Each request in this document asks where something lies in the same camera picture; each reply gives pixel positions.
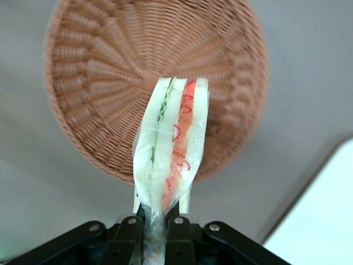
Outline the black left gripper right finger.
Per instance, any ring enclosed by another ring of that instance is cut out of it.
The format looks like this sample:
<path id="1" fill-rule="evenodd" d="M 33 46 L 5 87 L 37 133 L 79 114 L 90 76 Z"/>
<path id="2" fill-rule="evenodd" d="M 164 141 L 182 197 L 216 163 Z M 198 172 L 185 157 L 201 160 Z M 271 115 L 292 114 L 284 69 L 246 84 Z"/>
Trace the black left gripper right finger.
<path id="1" fill-rule="evenodd" d="M 165 264 L 202 264 L 203 229 L 189 214 L 172 216 L 167 223 Z"/>

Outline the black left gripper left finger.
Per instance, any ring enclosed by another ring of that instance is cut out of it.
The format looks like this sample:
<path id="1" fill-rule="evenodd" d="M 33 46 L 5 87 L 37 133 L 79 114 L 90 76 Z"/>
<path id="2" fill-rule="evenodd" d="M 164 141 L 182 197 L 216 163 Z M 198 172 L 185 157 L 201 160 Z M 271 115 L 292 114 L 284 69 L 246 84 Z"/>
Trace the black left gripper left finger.
<path id="1" fill-rule="evenodd" d="M 145 211 L 120 215 L 111 227 L 112 238 L 104 248 L 99 264 L 142 264 Z"/>

